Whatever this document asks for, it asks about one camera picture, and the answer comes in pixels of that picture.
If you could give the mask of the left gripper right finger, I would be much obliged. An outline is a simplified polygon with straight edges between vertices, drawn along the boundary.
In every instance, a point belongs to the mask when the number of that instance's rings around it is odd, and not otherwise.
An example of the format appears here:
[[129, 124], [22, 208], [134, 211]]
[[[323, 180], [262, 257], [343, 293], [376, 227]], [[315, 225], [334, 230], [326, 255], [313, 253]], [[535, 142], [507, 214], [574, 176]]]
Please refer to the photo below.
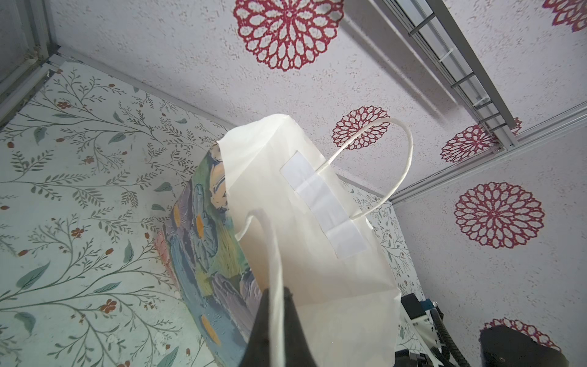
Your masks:
[[295, 307], [293, 295], [284, 288], [284, 350], [286, 367], [317, 367]]

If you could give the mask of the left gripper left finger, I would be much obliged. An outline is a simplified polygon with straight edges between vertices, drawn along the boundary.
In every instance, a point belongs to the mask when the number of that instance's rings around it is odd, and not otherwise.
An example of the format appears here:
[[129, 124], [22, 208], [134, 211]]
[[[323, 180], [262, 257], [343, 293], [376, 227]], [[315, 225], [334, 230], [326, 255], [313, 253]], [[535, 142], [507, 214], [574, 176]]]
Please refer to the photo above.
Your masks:
[[267, 289], [262, 294], [249, 343], [239, 366], [269, 367], [271, 364], [270, 346], [269, 290]]

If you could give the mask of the white floral paper bag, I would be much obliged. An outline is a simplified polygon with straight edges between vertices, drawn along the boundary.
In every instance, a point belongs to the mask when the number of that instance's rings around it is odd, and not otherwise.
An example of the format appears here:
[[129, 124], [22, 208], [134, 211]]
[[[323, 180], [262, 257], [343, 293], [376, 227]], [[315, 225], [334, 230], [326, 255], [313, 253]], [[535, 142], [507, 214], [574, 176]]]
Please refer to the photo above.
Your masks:
[[366, 212], [290, 116], [215, 142], [156, 246], [217, 365], [240, 364], [267, 289], [270, 366], [284, 365], [285, 287], [317, 365], [394, 365], [391, 267]]

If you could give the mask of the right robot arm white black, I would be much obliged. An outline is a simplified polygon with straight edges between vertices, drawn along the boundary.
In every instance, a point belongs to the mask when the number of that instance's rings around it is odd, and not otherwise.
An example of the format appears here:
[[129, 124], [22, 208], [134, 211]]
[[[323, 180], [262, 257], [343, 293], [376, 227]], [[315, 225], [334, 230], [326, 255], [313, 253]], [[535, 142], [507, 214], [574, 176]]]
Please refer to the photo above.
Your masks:
[[529, 336], [506, 326], [490, 327], [480, 333], [483, 366], [568, 367], [561, 352], [542, 346]]

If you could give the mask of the black wall shelf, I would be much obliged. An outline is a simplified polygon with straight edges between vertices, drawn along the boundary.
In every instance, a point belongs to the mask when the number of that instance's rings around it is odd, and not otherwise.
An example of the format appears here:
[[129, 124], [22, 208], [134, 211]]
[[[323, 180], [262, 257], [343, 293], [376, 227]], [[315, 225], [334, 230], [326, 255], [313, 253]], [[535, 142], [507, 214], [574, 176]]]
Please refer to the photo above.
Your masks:
[[518, 145], [510, 109], [444, 1], [385, 1], [476, 124], [509, 150]]

